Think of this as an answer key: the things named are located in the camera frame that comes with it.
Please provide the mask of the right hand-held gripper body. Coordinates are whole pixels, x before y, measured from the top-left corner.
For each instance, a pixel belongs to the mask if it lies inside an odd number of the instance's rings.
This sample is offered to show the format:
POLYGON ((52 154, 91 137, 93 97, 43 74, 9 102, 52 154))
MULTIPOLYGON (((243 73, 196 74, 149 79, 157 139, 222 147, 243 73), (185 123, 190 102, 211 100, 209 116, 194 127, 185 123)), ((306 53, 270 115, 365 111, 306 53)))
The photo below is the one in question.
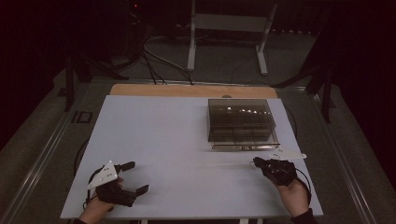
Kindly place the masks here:
POLYGON ((305 159, 306 155, 294 150, 278 148, 264 161, 263 174, 278 186, 287 187, 297 178, 296 167, 291 160, 305 159))

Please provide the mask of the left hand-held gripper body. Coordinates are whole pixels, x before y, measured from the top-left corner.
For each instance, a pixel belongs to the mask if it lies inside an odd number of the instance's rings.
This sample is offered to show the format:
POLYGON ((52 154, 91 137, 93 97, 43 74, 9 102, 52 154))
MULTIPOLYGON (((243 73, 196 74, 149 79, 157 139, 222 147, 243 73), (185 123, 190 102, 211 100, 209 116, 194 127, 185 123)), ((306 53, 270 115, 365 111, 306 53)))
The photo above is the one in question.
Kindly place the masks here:
POLYGON ((116 172, 112 161, 109 161, 102 168, 93 172, 87 187, 87 202, 92 197, 91 190, 94 189, 98 198, 102 202, 114 203, 132 207, 136 199, 135 192, 124 190, 118 183, 119 173, 116 172))

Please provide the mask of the smoky transparent drawer box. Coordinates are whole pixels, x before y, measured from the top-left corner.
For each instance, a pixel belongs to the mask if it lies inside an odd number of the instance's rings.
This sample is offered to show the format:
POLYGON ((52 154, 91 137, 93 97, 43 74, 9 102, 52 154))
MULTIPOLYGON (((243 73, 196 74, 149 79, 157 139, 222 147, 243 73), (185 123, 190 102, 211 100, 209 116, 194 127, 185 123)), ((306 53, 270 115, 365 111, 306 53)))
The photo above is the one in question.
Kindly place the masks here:
POLYGON ((209 99, 207 106, 207 132, 219 126, 268 125, 276 123, 266 99, 209 99))

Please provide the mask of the person's right hand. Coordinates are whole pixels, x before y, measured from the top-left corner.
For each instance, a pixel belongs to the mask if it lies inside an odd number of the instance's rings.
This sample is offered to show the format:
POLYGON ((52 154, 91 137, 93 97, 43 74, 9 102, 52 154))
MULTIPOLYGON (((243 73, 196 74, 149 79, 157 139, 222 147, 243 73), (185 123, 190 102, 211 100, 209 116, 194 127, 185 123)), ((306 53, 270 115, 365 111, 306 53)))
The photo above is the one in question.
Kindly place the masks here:
POLYGON ((281 201, 292 217, 309 210, 307 191, 302 183, 293 180, 288 186, 276 186, 281 201))

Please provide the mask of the person's left hand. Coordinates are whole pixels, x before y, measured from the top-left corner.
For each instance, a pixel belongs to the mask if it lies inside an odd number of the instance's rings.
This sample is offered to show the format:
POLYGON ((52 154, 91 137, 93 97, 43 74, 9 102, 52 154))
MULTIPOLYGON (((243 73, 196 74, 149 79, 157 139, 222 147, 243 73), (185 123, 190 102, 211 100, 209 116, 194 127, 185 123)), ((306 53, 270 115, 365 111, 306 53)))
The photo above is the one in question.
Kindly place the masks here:
POLYGON ((99 200, 96 193, 92 195, 85 210, 77 218, 87 224, 99 224, 105 215, 114 208, 114 203, 106 203, 99 200))

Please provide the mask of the white board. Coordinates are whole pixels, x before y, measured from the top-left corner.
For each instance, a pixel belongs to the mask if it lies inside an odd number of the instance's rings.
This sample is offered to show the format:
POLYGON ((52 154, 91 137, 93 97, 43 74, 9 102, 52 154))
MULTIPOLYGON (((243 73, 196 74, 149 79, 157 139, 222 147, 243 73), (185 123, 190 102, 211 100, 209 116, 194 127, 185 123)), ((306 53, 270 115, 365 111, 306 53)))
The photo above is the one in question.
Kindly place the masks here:
POLYGON ((268 150, 220 151, 208 142, 205 97, 108 95, 61 213, 77 217, 92 173, 109 161, 135 162, 123 186, 148 185, 112 219, 283 217, 274 185, 252 163, 268 150))

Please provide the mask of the wooden table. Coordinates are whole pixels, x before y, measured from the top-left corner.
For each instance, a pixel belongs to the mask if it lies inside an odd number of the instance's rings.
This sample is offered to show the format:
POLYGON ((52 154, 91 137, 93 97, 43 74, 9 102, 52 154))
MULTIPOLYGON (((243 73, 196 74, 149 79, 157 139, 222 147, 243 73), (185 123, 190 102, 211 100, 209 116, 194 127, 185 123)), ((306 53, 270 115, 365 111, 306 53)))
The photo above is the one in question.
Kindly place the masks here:
POLYGON ((232 98, 277 98, 276 91, 269 87, 153 84, 115 84, 110 95, 218 98, 228 95, 232 98))

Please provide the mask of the black angled stand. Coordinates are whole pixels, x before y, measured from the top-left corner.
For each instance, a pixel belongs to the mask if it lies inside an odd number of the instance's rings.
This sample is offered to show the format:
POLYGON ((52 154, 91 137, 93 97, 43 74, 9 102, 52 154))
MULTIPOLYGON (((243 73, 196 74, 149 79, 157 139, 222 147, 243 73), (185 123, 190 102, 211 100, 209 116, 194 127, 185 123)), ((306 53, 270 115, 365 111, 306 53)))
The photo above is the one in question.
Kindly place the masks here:
POLYGON ((322 91, 321 115, 327 123, 330 123, 330 102, 332 92, 333 67, 334 63, 330 62, 314 65, 310 68, 303 69, 297 75, 286 79, 285 81, 273 84, 272 88, 283 89, 297 82, 298 80, 304 79, 306 77, 311 77, 304 90, 307 94, 317 94, 319 91, 322 91))

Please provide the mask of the dark equipment rack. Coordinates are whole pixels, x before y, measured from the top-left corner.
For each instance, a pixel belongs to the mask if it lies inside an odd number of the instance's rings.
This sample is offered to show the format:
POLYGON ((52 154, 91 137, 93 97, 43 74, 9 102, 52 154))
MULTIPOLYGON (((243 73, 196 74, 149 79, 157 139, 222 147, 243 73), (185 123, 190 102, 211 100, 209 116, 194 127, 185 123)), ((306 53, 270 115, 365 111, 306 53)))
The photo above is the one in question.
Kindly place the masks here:
POLYGON ((134 63, 140 57, 145 32, 145 1, 144 0, 126 0, 126 24, 127 24, 127 44, 124 55, 130 63, 134 63))

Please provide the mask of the white metal stand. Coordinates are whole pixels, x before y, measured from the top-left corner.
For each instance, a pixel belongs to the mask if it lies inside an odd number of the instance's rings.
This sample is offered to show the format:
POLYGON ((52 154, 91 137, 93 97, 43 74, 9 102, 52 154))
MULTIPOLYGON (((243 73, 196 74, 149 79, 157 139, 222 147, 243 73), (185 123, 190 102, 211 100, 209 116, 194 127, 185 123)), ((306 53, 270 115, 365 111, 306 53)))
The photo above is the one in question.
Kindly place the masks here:
POLYGON ((264 17, 253 16, 236 16, 205 14, 196 12, 196 0, 191 0, 191 36, 188 54, 187 70, 193 71, 195 68, 196 40, 197 29, 219 30, 219 31, 236 31, 262 33, 262 41, 256 46, 256 57, 260 67, 261 74, 268 74, 267 63, 264 57, 264 48, 272 28, 278 3, 273 3, 269 13, 264 17))

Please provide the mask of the metal floor rail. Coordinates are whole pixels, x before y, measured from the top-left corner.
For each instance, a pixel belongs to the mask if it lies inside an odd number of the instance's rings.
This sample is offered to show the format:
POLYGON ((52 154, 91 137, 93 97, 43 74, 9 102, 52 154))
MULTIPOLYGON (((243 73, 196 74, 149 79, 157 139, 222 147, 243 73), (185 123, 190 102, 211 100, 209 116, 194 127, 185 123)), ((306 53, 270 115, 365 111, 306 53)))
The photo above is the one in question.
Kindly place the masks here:
POLYGON ((47 96, 0 152, 0 224, 12 224, 56 150, 83 93, 66 100, 47 96))
POLYGON ((317 94, 309 95, 308 98, 312 106, 314 107, 315 114, 318 117, 318 121, 320 123, 320 127, 324 131, 326 139, 329 142, 338 169, 340 170, 344 182, 346 183, 346 187, 351 196, 351 199, 358 210, 362 224, 378 224, 369 204, 366 201, 363 192, 361 191, 361 186, 358 183, 351 167, 347 162, 347 158, 343 152, 343 149, 341 148, 340 143, 336 140, 330 124, 325 120, 325 118, 322 117, 321 101, 319 99, 319 96, 317 94))

